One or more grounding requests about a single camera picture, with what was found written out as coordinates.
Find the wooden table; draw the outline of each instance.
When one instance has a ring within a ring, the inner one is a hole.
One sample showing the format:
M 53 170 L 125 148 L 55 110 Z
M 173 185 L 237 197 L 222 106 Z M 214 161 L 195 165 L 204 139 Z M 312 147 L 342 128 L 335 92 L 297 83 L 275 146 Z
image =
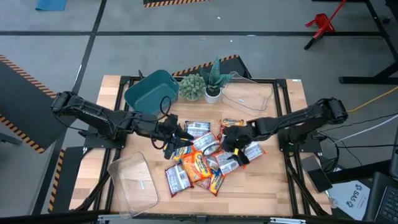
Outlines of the wooden table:
M 118 92 L 121 76 L 106 75 L 103 78 L 97 104 L 113 109 Z M 300 80 L 287 80 L 292 111 L 307 106 Z M 282 106 L 284 105 L 282 90 L 280 90 Z M 218 134 L 220 120 L 223 118 L 244 119 L 271 116 L 276 117 L 274 95 L 269 100 L 268 107 L 259 116 L 251 116 L 236 110 L 223 103 L 208 104 L 204 99 L 197 102 L 189 102 L 183 98 L 172 105 L 170 113 L 177 114 L 181 123 L 184 121 L 207 121 L 211 123 L 211 131 Z M 175 163 L 164 159 L 162 151 L 154 149 L 149 139 L 144 139 L 135 134 L 127 137 L 126 147 L 122 150 L 121 157 L 133 152 L 142 152 L 145 156 L 154 183 L 159 193 L 159 203 L 148 210 L 147 213 L 166 214 L 207 214 L 207 215 L 255 215 L 255 216 L 290 216 L 289 188 L 284 164 L 283 154 L 279 151 L 277 136 L 261 142 L 262 148 L 267 152 L 253 160 L 245 169 L 242 167 L 228 175 L 220 188 L 217 197 L 209 191 L 195 187 L 178 193 L 171 198 L 164 170 Z M 311 156 L 310 153 L 301 153 L 301 157 Z M 80 165 L 80 170 L 75 184 L 70 209 L 79 206 L 84 198 L 98 183 L 104 149 L 93 149 L 87 154 Z M 322 208 L 331 213 L 326 194 L 318 194 L 305 175 L 305 183 Z M 103 190 L 100 208 L 104 207 L 108 186 Z M 295 187 L 300 213 L 303 213 L 302 200 L 299 188 Z M 119 212 L 116 196 L 113 198 L 111 211 Z

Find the clear plastic container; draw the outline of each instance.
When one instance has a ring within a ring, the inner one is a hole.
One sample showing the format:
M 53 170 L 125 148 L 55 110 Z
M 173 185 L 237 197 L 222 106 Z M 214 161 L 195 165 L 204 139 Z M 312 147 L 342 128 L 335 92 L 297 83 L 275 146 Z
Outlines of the clear plastic container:
M 222 89 L 222 102 L 251 116 L 258 116 L 265 111 L 274 94 L 272 85 L 256 83 L 237 72 L 230 74 L 233 74 L 234 78 Z
M 131 218 L 157 205 L 158 193 L 144 155 L 135 152 L 108 167 L 122 218 Z

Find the teal basket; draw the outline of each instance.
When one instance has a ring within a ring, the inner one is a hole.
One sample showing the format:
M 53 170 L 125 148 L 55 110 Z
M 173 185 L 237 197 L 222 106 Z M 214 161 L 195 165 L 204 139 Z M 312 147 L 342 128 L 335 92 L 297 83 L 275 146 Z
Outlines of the teal basket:
M 169 96 L 171 99 L 171 102 L 168 99 L 163 101 L 162 108 L 165 111 L 170 103 L 176 102 L 179 89 L 178 82 L 169 72 L 158 70 L 130 87 L 124 99 L 134 111 L 158 115 L 163 97 Z

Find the yellow black hazard tape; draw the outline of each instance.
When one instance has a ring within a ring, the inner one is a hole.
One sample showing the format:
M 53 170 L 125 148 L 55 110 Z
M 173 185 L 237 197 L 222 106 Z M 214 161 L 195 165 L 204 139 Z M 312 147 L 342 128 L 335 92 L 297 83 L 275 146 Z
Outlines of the yellow black hazard tape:
M 58 158 L 57 168 L 55 169 L 54 184 L 52 185 L 51 189 L 49 208 L 47 209 L 49 213 L 52 213 L 54 209 L 55 195 L 57 193 L 58 182 L 60 181 L 61 167 L 64 155 L 65 155 L 65 149 L 61 149 L 60 156 Z
M 187 4 L 187 3 L 195 3 L 203 1 L 210 1 L 210 0 L 170 0 L 170 1 L 161 1 L 161 2 L 150 2 L 144 4 L 144 7 L 171 6 L 177 4 Z
M 20 76 L 24 77 L 28 82 L 30 82 L 32 85 L 34 85 L 36 88 L 38 88 L 43 93 L 45 93 L 47 96 L 49 96 L 53 99 L 57 97 L 56 93 L 54 93 L 53 91 L 48 89 L 41 82 L 37 81 L 32 75 L 29 75 L 27 72 L 25 72 L 23 69 L 18 67 L 18 65 L 14 64 L 12 61 L 10 61 L 8 58 L 6 58 L 4 55 L 0 55 L 0 62 L 5 63 L 8 67 L 12 68 Z
M 32 147 L 36 152 L 43 153 L 45 150 L 36 144 L 33 140 L 31 140 L 26 134 L 24 134 L 17 126 L 13 125 L 6 117 L 0 114 L 0 122 L 6 125 L 11 131 L 16 133 L 26 144 Z
M 224 61 L 226 61 L 226 60 L 230 60 L 230 59 L 238 58 L 238 57 L 239 57 L 239 55 L 231 55 L 231 56 L 229 56 L 229 57 L 225 57 L 225 58 L 220 59 L 220 62 L 224 62 Z M 208 62 L 208 63 L 204 63 L 203 65 L 197 65 L 197 66 L 194 66 L 194 67 L 185 69 L 185 70 L 181 70 L 181 71 L 179 71 L 179 72 L 174 72 L 174 73 L 173 73 L 173 76 L 174 76 L 174 77 L 177 77 L 177 76 L 185 76 L 186 74 L 188 74 L 188 73 L 190 73 L 190 72 L 193 72 L 193 71 L 195 71 L 195 70 L 198 70 L 200 67 L 205 68 L 205 67 L 208 67 L 208 66 L 213 65 L 213 64 L 214 64 L 214 62 Z

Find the concrete floor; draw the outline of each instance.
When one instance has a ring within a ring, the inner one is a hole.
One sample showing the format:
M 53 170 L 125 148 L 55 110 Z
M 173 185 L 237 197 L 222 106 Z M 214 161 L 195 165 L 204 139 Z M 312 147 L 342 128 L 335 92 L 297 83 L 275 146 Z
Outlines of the concrete floor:
M 100 0 L 69 0 L 65 11 L 37 12 L 36 1 L 0 1 L 0 31 L 28 30 L 91 31 Z M 382 1 L 372 1 L 381 19 L 391 15 Z M 142 1 L 108 0 L 99 31 L 310 31 L 304 24 L 317 13 L 330 15 L 337 3 L 264 0 L 212 0 L 178 6 L 144 9 Z M 364 4 L 349 3 L 333 25 L 338 31 L 375 31 Z M 398 22 L 386 26 L 398 46 Z M 170 73 L 181 68 L 239 54 L 252 76 L 302 79 L 307 102 L 335 97 L 354 108 L 384 93 L 392 85 L 340 85 L 339 76 L 371 76 L 393 62 L 379 37 L 325 37 L 311 50 L 303 46 L 309 37 L 242 36 L 114 36 L 97 37 L 80 88 L 80 95 L 95 101 L 103 75 L 150 74 L 157 69 Z M 10 58 L 54 91 L 71 90 L 78 73 L 88 36 L 0 36 L 0 54 Z M 347 124 L 391 114 L 398 110 L 397 94 L 386 96 L 353 113 Z M 334 138 L 369 128 L 385 119 L 330 131 Z M 348 139 L 348 145 L 392 144 L 398 120 L 378 130 Z M 82 123 L 75 126 L 86 127 Z M 64 146 L 81 146 L 83 138 L 69 130 Z M 27 149 L 0 144 L 0 217 L 30 213 L 49 152 L 38 155 Z M 324 155 L 335 150 L 324 144 Z M 391 148 L 352 149 L 363 164 L 388 159 Z M 343 167 L 358 166 L 341 150 Z

